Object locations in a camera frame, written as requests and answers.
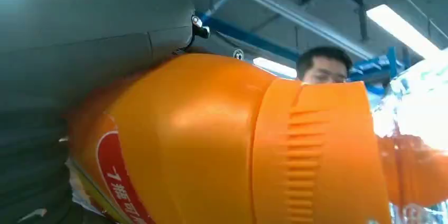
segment ceiling light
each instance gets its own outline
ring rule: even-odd
[[[264,58],[255,58],[254,65],[269,70],[271,72],[276,72],[294,79],[297,77],[297,71],[294,68],[287,67]]]
[[[437,46],[387,5],[379,5],[368,10],[367,16],[423,58],[433,57],[440,53]]]

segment red label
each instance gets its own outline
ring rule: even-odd
[[[98,144],[97,158],[104,181],[121,210],[135,224],[155,224],[127,175],[118,132],[103,135]]]

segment man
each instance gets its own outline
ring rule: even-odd
[[[297,78],[304,83],[345,82],[353,63],[341,49],[319,46],[303,53],[297,60]]]

